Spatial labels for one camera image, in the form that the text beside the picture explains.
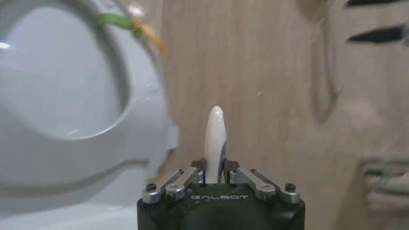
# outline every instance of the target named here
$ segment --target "toilet seat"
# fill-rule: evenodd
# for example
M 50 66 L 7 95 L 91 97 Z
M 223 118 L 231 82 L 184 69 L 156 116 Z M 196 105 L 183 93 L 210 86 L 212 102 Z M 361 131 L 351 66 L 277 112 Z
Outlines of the toilet seat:
M 114 0 L 0 0 L 0 230 L 135 229 L 144 181 L 176 147 L 144 41 L 107 25 L 84 45 L 99 13 L 124 14 Z

